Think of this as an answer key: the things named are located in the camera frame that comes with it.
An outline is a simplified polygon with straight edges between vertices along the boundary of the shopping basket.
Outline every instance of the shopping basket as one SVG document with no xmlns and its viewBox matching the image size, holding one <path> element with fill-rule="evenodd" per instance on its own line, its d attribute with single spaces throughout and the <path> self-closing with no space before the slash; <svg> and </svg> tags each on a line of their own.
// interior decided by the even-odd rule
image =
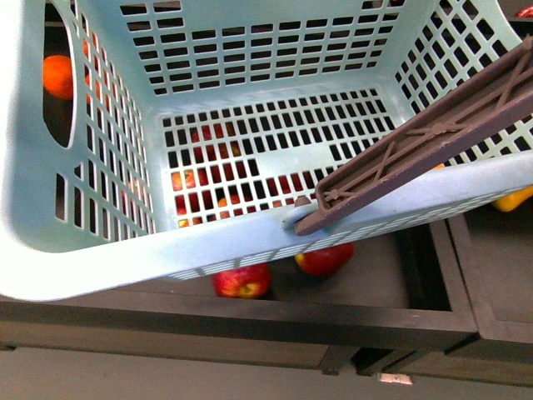
<svg viewBox="0 0 533 400">
<path fill-rule="evenodd" d="M 43 116 L 49 7 L 75 76 L 61 140 Z M 523 116 L 445 168 L 295 230 L 318 210 L 319 181 L 521 43 L 496 0 L 21 0 L 0 15 L 0 293 L 13 298 L 196 278 L 533 184 Z"/>
</svg>

